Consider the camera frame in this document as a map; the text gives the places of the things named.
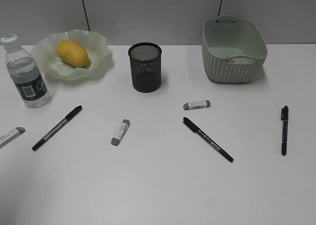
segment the basket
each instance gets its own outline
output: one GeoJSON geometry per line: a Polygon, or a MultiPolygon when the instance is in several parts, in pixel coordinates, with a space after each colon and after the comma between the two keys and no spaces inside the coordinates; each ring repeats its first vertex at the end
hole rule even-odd
{"type": "Polygon", "coordinates": [[[256,77],[267,54],[266,45],[252,22],[230,15],[204,21],[202,56],[210,80],[248,83],[256,77]]]}

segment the mango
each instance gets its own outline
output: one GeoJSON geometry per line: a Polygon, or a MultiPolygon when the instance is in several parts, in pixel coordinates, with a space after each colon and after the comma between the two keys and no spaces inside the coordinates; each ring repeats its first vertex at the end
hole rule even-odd
{"type": "Polygon", "coordinates": [[[75,41],[62,41],[57,46],[57,54],[61,60],[80,68],[87,64],[89,60],[88,53],[75,41]]]}

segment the black marker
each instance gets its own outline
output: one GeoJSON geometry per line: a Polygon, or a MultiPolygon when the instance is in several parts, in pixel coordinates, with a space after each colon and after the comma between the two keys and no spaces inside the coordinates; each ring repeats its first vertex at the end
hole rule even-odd
{"type": "Polygon", "coordinates": [[[222,149],[216,142],[214,142],[209,136],[207,136],[198,126],[196,126],[191,120],[184,117],[183,123],[188,126],[190,130],[192,130],[194,133],[197,133],[201,136],[208,144],[210,144],[216,151],[218,151],[223,157],[225,157],[228,161],[233,162],[233,158],[225,152],[224,149],[222,149]]]}
{"type": "Polygon", "coordinates": [[[40,141],[38,141],[33,147],[32,150],[38,150],[44,143],[46,143],[55,133],[57,133],[65,124],[67,124],[73,117],[75,117],[82,110],[82,106],[77,106],[73,109],[66,117],[58,123],[51,131],[48,132],[40,141]]]}
{"type": "Polygon", "coordinates": [[[281,112],[282,120],[282,155],[286,155],[286,144],[287,144],[287,121],[288,121],[288,107],[282,108],[281,112]]]}

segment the plastic bottle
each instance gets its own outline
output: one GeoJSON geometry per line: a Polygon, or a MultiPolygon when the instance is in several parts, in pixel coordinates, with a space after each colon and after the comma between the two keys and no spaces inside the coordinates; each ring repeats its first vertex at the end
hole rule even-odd
{"type": "Polygon", "coordinates": [[[39,107],[50,101],[44,80],[35,60],[21,47],[16,35],[1,38],[6,50],[6,67],[24,103],[39,107]]]}

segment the bowl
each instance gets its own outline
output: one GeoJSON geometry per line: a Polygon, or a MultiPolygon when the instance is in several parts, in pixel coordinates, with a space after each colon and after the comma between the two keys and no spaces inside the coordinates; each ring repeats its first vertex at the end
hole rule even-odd
{"type": "Polygon", "coordinates": [[[113,65],[112,53],[107,46],[107,39],[97,32],[83,30],[52,34],[37,43],[30,54],[40,70],[45,71],[53,78],[67,82],[90,78],[98,70],[113,65]],[[63,40],[73,40],[87,51],[89,61],[85,66],[76,68],[59,58],[57,46],[63,40]]]}

